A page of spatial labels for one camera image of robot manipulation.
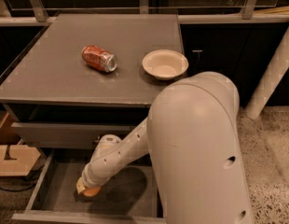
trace soda can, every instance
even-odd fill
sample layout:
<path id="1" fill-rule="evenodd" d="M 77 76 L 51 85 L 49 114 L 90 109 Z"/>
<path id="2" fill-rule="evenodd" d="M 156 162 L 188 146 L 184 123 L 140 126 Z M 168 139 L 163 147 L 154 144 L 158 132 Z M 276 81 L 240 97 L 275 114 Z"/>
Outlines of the soda can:
<path id="1" fill-rule="evenodd" d="M 86 46 L 82 49 L 82 58 L 88 65 L 107 73 L 117 68 L 116 56 L 111 52 L 95 46 Z"/>

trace concrete floor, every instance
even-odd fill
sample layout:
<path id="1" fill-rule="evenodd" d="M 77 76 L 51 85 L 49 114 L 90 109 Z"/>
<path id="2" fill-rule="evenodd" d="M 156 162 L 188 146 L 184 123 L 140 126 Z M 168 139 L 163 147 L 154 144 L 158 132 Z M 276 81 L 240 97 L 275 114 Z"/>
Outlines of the concrete floor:
<path id="1" fill-rule="evenodd" d="M 257 120 L 240 108 L 238 131 L 255 224 L 289 224 L 289 106 L 266 107 Z M 20 178 L 0 181 L 7 188 L 30 185 Z M 0 224 L 16 223 L 13 213 L 25 208 L 31 194 L 0 190 Z"/>

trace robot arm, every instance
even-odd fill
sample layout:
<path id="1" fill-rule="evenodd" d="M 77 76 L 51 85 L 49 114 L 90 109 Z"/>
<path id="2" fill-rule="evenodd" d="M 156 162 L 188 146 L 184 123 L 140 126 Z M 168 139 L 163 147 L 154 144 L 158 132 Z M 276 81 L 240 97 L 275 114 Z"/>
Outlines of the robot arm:
<path id="1" fill-rule="evenodd" d="M 236 87 L 220 74 L 201 73 L 175 82 L 123 141 L 102 139 L 80 184 L 84 189 L 100 187 L 149 152 L 168 224 L 252 224 L 238 108 Z"/>

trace cabinet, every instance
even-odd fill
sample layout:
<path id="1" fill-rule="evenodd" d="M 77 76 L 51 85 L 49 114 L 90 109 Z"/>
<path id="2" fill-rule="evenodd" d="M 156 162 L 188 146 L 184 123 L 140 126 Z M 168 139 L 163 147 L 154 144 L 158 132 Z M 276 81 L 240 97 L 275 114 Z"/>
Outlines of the cabinet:
<path id="1" fill-rule="evenodd" d="M 215 71 L 237 86 L 246 106 L 289 23 L 182 24 L 188 75 Z"/>

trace bowl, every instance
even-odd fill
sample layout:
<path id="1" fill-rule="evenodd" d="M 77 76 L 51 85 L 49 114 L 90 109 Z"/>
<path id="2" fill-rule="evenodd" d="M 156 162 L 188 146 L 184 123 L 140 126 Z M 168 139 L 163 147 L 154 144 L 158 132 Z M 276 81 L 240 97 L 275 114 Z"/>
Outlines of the bowl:
<path id="1" fill-rule="evenodd" d="M 183 54 L 168 49 L 152 51 L 143 59 L 144 70 L 160 80 L 181 76 L 188 66 L 188 60 Z"/>

